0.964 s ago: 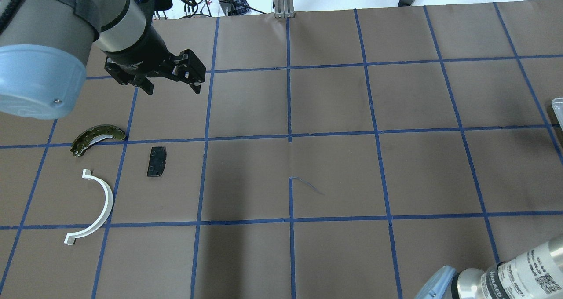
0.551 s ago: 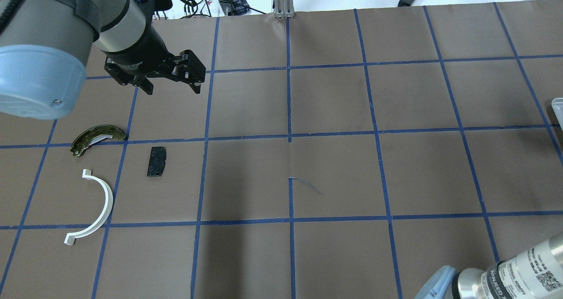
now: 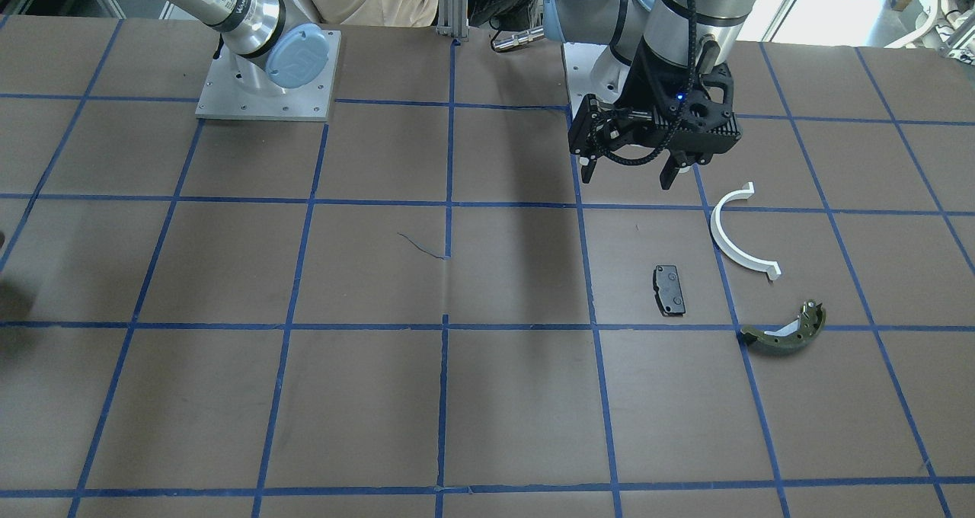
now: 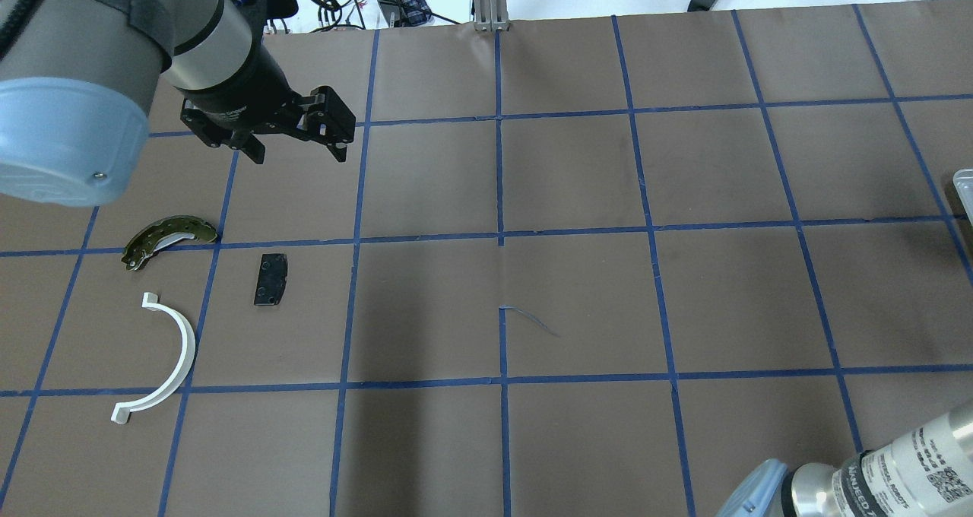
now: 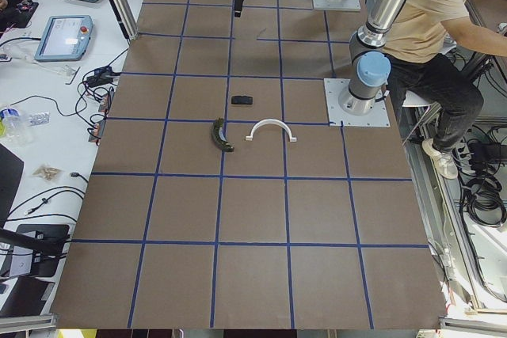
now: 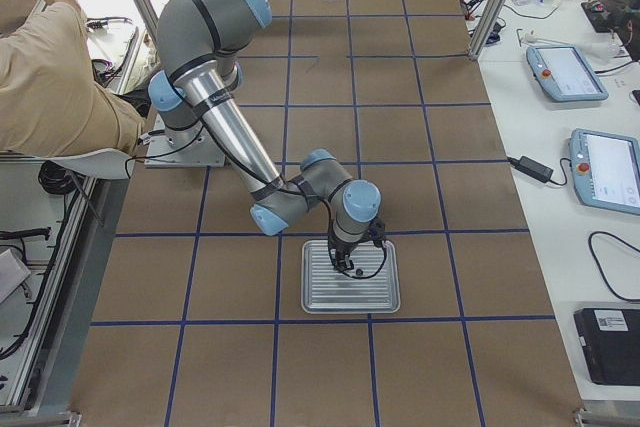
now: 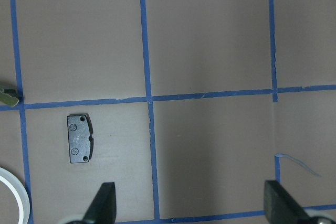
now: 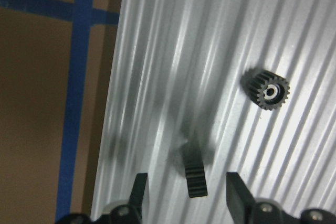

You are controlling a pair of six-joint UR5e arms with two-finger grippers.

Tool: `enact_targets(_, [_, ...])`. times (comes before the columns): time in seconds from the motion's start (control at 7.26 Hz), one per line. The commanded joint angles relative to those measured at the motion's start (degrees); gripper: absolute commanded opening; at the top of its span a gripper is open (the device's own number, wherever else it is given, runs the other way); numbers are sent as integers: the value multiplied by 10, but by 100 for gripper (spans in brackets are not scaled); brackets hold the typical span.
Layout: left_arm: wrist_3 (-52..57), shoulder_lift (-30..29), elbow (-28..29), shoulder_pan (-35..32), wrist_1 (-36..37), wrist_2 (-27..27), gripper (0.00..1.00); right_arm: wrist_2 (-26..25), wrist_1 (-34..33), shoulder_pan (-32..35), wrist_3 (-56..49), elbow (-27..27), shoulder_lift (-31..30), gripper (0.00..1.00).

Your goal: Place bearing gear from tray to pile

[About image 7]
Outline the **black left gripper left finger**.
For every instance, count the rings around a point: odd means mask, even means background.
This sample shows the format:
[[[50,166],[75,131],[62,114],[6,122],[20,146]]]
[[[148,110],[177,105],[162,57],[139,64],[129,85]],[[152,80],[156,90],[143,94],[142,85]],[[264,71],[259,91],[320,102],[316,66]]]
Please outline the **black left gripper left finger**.
[[[117,216],[115,190],[114,182],[103,183],[87,209],[82,222],[114,224]]]

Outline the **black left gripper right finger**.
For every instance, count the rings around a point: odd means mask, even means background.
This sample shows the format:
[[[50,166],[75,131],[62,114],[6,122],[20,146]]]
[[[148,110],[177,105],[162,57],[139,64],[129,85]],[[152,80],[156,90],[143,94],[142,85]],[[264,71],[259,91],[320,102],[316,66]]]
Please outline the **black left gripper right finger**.
[[[264,214],[268,223],[310,223],[311,218],[276,180],[264,182]]]

